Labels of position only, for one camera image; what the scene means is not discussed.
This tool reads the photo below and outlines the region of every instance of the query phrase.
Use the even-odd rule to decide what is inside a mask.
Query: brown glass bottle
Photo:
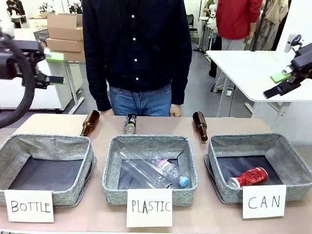
[[[99,112],[91,111],[87,118],[84,120],[82,124],[82,131],[80,136],[87,137],[90,132],[92,132],[98,124]]]
[[[207,124],[203,113],[197,111],[193,114],[193,120],[196,127],[196,130],[199,132],[201,140],[207,141]]]

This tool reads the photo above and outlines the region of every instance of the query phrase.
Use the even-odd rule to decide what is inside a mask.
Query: blue jeans
[[[131,92],[110,87],[112,109],[116,116],[135,113],[138,116],[170,116],[171,84],[146,92]]]

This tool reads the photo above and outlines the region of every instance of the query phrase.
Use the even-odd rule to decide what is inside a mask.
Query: blue bottle cap
[[[180,179],[180,185],[181,185],[182,187],[185,187],[186,185],[188,185],[189,182],[190,182],[190,180],[189,180],[187,177],[185,177],[185,176],[183,176],[183,177]]]

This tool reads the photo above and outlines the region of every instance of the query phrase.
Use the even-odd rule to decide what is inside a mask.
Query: office chair
[[[198,30],[197,30],[197,28],[194,28],[194,15],[193,14],[187,15],[187,24],[192,26],[192,27],[189,27],[189,31],[191,33],[191,36],[193,35],[193,33],[196,33],[197,38],[198,38]]]

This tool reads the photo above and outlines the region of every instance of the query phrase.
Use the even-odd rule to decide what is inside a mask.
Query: jeans pocket
[[[165,87],[156,90],[156,93],[163,94],[171,90],[171,84],[166,85]]]
[[[114,94],[122,94],[124,90],[121,88],[115,88],[115,87],[110,86],[109,91],[114,93]]]

